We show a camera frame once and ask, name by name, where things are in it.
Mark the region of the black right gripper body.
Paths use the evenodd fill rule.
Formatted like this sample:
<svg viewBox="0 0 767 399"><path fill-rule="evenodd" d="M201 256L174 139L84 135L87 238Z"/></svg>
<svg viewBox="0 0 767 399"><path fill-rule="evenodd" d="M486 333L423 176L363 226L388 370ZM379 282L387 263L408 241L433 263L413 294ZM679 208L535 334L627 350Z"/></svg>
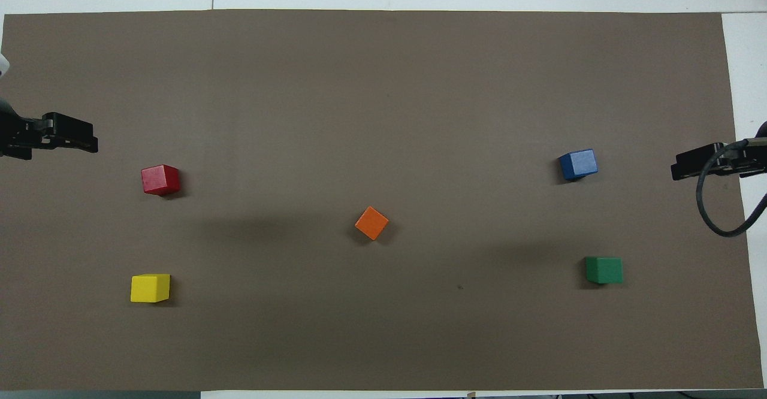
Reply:
<svg viewBox="0 0 767 399"><path fill-rule="evenodd" d="M725 145L723 175L740 178L767 173L767 121L759 126L755 137Z"/></svg>

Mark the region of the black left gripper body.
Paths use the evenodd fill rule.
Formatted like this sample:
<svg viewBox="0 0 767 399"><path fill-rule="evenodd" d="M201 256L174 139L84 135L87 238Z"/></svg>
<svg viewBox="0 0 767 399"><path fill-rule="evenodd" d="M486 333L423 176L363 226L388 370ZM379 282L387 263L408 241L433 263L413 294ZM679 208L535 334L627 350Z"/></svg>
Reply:
<svg viewBox="0 0 767 399"><path fill-rule="evenodd" d="M32 150L46 148L42 142L45 129L44 119L21 117L0 98L0 157L30 161Z"/></svg>

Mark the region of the red wooden block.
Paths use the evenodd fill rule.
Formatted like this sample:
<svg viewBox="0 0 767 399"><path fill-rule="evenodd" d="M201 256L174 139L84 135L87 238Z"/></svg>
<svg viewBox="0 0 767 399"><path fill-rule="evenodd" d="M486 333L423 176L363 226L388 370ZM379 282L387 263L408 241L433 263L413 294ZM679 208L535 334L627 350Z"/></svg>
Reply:
<svg viewBox="0 0 767 399"><path fill-rule="evenodd" d="M167 196L181 190L180 170L165 164L141 170L143 192L154 196Z"/></svg>

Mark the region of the blue wooden block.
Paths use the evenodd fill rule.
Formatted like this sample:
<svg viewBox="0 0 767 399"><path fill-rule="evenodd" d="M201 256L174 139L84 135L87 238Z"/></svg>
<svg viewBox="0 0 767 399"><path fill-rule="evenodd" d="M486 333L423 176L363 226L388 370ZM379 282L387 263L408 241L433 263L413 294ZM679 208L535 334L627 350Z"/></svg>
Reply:
<svg viewBox="0 0 767 399"><path fill-rule="evenodd" d="M558 157L564 180L573 182L599 171L596 154L592 149L565 153Z"/></svg>

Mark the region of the green wooden block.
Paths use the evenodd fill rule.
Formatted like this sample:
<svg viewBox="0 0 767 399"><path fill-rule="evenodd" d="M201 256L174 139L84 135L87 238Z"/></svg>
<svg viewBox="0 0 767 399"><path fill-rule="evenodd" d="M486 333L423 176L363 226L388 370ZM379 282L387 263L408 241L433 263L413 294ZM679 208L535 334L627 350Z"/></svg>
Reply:
<svg viewBox="0 0 767 399"><path fill-rule="evenodd" d="M584 260L587 281L598 285L622 284L624 263L615 257L586 257Z"/></svg>

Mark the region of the yellow wooden block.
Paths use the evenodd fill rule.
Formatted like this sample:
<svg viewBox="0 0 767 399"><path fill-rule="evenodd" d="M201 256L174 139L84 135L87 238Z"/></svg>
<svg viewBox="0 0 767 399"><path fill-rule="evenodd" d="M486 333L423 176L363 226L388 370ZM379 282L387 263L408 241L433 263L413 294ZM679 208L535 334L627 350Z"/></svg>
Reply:
<svg viewBox="0 0 767 399"><path fill-rule="evenodd" d="M131 278L131 303L161 303L170 299L170 274L136 274Z"/></svg>

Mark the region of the orange wooden block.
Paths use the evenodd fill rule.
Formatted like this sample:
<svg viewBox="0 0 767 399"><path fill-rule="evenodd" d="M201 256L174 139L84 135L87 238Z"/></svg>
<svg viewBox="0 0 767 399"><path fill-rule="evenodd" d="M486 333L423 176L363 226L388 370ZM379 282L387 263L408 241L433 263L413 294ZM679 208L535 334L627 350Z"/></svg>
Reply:
<svg viewBox="0 0 767 399"><path fill-rule="evenodd" d="M355 222L354 228L359 230L369 240L375 241L388 224L389 219L383 213L373 208L373 206L367 206Z"/></svg>

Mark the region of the brown table mat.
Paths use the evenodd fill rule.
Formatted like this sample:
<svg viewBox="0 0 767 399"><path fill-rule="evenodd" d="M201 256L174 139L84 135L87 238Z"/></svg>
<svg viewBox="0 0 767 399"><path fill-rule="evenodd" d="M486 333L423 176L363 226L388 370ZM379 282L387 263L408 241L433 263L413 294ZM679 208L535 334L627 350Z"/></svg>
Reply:
<svg viewBox="0 0 767 399"><path fill-rule="evenodd" d="M720 15L27 14L2 45L0 96L99 151L0 158L0 390L763 385L746 240L669 172L736 137Z"/></svg>

